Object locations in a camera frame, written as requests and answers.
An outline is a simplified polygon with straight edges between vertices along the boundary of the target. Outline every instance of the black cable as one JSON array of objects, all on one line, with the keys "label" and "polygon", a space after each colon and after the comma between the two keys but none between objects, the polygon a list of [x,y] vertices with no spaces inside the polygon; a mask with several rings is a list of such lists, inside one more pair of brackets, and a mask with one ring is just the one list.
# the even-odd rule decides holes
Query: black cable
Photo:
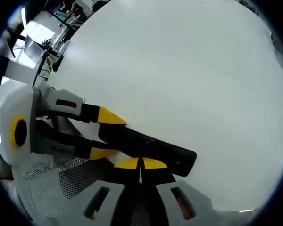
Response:
[{"label": "black cable", "polygon": [[49,74],[50,74],[50,71],[48,71],[48,70],[46,70],[46,69],[41,69],[42,71],[46,71],[46,72],[48,72]]},{"label": "black cable", "polygon": [[22,47],[22,48],[13,48],[13,50],[16,50],[16,49],[24,49],[24,47]]},{"label": "black cable", "polygon": [[78,25],[78,24],[77,24],[77,26],[73,25],[73,26],[71,26],[71,28],[75,28],[76,30],[78,30],[80,28],[80,25]]},{"label": "black cable", "polygon": [[56,44],[59,44],[59,43],[61,43],[61,42],[64,42],[64,40],[59,41],[59,42],[56,42],[56,43],[53,43],[52,45],[56,45]]},{"label": "black cable", "polygon": [[45,81],[47,81],[47,80],[48,80],[48,78],[46,78],[46,77],[44,77],[44,76],[41,76],[41,75],[38,75],[38,77],[44,78],[44,79],[45,79]]},{"label": "black cable", "polygon": [[52,71],[52,68],[51,68],[51,65],[50,65],[48,57],[46,58],[46,61],[47,61],[47,65],[48,65],[49,70]]}]

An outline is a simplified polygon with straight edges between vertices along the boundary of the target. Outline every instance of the black handle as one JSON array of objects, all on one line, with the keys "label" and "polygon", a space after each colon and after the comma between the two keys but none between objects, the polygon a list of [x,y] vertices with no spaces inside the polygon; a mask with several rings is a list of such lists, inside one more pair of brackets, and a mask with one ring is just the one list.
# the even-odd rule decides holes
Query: black handle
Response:
[{"label": "black handle", "polygon": [[123,125],[102,124],[99,138],[131,157],[159,160],[172,173],[183,177],[190,173],[197,157],[194,151],[157,140]]}]

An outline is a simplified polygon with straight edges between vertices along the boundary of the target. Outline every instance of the black border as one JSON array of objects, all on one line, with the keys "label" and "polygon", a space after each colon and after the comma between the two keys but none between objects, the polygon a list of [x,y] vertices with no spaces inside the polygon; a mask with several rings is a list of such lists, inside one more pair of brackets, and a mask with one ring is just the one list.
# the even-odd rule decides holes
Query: black border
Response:
[{"label": "black border", "polygon": [[[283,1],[253,0],[259,11],[268,19],[283,43]],[[19,3],[19,0],[0,1],[0,34],[6,26],[6,20]],[[20,223],[29,225],[20,212],[10,202],[0,183],[0,223]],[[281,225],[283,223],[283,176],[261,213],[255,218],[252,225]]]}]

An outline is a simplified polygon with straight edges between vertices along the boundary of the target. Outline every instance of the office equipment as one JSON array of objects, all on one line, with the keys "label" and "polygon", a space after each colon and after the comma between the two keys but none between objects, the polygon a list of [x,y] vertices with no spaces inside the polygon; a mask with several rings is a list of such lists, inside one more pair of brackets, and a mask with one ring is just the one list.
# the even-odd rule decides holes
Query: office equipment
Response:
[{"label": "office equipment", "polygon": [[70,43],[70,40],[66,40],[65,43],[62,44],[62,46],[58,50],[57,57],[60,57],[61,55],[65,53],[65,50],[67,49],[69,43]]},{"label": "office equipment", "polygon": [[58,7],[62,5],[61,0],[47,0],[47,2],[44,5],[44,10],[50,13],[52,16],[54,16],[56,19],[58,19],[63,25],[65,25],[68,29],[72,29],[72,27],[66,23],[67,18],[65,20],[59,18],[56,15],[56,11],[58,10]]},{"label": "office equipment", "polygon": [[90,17],[94,11],[92,9],[93,5],[94,5],[94,1],[90,1],[90,0],[76,0],[75,1],[80,7],[83,8],[83,12],[85,13],[85,15],[87,17]]},{"label": "office equipment", "polygon": [[24,53],[35,63],[38,63],[44,50],[27,35],[24,45]]}]

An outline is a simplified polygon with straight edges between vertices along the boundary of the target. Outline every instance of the desk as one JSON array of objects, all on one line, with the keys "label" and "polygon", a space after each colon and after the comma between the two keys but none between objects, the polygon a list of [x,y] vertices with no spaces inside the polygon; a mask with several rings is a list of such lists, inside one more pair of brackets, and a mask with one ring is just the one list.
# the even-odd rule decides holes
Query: desk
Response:
[{"label": "desk", "polygon": [[[69,26],[71,26],[72,24],[75,24],[77,22],[79,17],[80,16],[78,16],[78,17],[71,16],[66,22]],[[52,50],[58,52],[58,48],[60,48],[60,46],[61,46],[61,40],[65,37],[68,30],[69,30],[69,28],[67,26],[64,26],[64,28],[61,30],[61,32],[59,34],[57,34],[54,38],[51,39]]]},{"label": "desk", "polygon": [[183,179],[215,209],[253,209],[283,172],[283,69],[270,36],[233,0],[113,0],[74,34],[48,82],[194,150]]}]

